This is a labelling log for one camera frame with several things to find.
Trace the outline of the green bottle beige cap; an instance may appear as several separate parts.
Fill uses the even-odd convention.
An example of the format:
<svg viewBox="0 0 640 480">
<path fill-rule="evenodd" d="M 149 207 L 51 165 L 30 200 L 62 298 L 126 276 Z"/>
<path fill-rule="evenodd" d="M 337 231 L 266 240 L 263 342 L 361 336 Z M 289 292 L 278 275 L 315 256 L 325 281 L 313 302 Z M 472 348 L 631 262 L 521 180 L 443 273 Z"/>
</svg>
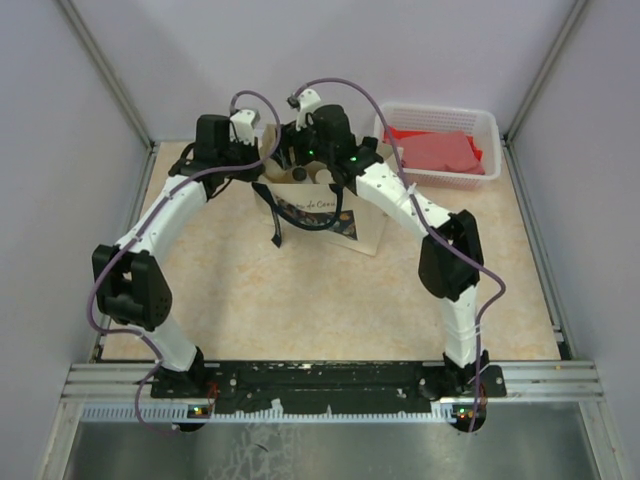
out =
<svg viewBox="0 0 640 480">
<path fill-rule="evenodd" d="M 328 169 L 319 170 L 314 177 L 316 184 L 328 185 L 334 182 L 333 176 Z"/>
</svg>

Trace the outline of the white bottle dark cap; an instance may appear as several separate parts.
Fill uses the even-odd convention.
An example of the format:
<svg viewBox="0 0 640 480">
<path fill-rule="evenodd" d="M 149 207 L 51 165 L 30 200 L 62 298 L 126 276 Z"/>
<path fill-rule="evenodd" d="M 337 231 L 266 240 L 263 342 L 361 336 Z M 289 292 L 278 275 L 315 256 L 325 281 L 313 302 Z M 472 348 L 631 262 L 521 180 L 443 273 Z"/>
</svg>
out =
<svg viewBox="0 0 640 480">
<path fill-rule="evenodd" d="M 302 167 L 296 167 L 292 170 L 292 178 L 296 182 L 306 182 L 308 179 L 308 174 L 306 170 Z"/>
</svg>

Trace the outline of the beige bottle cream cap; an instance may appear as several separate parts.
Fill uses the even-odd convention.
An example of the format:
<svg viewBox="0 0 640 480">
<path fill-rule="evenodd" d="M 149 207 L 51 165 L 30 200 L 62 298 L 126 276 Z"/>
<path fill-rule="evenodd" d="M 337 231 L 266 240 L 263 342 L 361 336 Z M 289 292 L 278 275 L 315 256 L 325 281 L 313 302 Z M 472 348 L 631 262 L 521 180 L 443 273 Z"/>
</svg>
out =
<svg viewBox="0 0 640 480">
<path fill-rule="evenodd" d="M 266 166 L 265 174 L 274 183 L 290 183 L 292 181 L 290 171 L 281 168 L 277 162 L 270 162 Z"/>
</svg>

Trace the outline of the beige canvas tote bag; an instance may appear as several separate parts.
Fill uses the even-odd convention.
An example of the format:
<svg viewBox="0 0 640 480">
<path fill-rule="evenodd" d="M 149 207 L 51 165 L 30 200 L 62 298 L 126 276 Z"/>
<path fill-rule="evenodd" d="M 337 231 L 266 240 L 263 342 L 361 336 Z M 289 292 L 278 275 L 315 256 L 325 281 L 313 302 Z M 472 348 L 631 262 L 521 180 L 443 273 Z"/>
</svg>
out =
<svg viewBox="0 0 640 480">
<path fill-rule="evenodd" d="M 374 256 L 387 215 L 347 188 L 338 191 L 334 182 L 316 184 L 315 174 L 327 165 L 314 161 L 303 168 L 306 182 L 292 178 L 290 183 L 274 183 L 264 172 L 252 184 L 257 208 L 272 219 L 274 245 L 282 246 L 283 227 L 289 225 L 305 236 Z"/>
</svg>

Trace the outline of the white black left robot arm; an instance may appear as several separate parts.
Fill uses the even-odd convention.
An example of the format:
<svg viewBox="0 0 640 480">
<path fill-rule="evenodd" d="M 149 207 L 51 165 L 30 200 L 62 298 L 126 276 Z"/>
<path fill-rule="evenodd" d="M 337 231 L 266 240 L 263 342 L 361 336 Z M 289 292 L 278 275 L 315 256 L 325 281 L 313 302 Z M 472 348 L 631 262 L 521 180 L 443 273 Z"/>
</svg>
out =
<svg viewBox="0 0 640 480">
<path fill-rule="evenodd" d="M 226 181 L 262 174 L 258 120 L 250 109 L 200 116 L 194 142 L 171 166 L 149 209 L 114 245 L 92 254 L 95 292 L 89 303 L 116 323 L 115 333 L 134 335 L 154 352 L 152 393 L 158 398 L 198 397 L 208 388 L 203 353 L 173 317 L 162 263 L 188 220 Z"/>
</svg>

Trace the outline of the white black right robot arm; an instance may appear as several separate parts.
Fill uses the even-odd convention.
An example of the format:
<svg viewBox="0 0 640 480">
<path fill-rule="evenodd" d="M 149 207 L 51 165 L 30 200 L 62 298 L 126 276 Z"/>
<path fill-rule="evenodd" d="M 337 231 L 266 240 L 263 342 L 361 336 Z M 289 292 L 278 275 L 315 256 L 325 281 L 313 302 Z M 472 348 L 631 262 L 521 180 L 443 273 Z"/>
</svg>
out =
<svg viewBox="0 0 640 480">
<path fill-rule="evenodd" d="M 466 210 L 453 213 L 411 189 L 405 174 L 377 153 L 375 138 L 356 139 L 342 106 L 300 97 L 288 102 L 296 118 L 282 129 L 278 158 L 291 166 L 320 162 L 335 192 L 350 191 L 417 236 L 419 279 L 441 305 L 447 384 L 458 395 L 470 395 L 481 385 L 487 363 L 476 306 L 484 259 L 475 217 Z"/>
</svg>

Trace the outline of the white plastic mesh basket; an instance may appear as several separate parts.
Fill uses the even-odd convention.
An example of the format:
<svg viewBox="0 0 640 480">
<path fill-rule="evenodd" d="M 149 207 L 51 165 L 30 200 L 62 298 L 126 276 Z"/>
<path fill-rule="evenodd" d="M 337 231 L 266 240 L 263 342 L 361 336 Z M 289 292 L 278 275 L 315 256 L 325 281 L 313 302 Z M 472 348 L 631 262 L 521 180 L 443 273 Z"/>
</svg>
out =
<svg viewBox="0 0 640 480">
<path fill-rule="evenodd" d="M 411 181 L 424 186 L 472 190 L 501 175 L 499 130 L 493 114 L 473 109 L 386 103 L 381 107 L 388 125 L 399 130 L 431 132 L 463 131 L 474 138 L 483 151 L 484 175 L 456 174 L 404 168 Z M 374 136 L 383 141 L 386 133 L 379 119 L 375 120 Z"/>
</svg>

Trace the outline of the red cloth in basket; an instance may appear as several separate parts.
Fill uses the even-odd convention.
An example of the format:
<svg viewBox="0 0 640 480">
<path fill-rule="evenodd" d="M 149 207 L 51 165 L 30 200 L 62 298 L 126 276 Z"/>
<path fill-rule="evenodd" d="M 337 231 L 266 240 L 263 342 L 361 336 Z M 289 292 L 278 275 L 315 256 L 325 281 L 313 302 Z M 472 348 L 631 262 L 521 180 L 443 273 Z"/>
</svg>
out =
<svg viewBox="0 0 640 480">
<path fill-rule="evenodd" d="M 463 131 L 431 132 L 390 128 L 383 141 L 403 149 L 402 164 L 413 170 L 484 175 L 483 151 Z"/>
</svg>

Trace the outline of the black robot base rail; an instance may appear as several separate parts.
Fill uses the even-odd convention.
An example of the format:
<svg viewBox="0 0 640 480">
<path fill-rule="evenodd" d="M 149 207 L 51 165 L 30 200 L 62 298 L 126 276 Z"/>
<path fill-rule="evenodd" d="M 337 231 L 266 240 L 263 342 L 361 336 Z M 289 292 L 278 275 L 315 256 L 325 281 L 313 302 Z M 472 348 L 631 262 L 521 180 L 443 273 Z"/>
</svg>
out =
<svg viewBox="0 0 640 480">
<path fill-rule="evenodd" d="M 219 414 L 428 413 L 445 398 L 474 398 L 475 368 L 449 361 L 199 361 L 187 372 L 162 368 L 154 399 L 211 400 Z"/>
</svg>

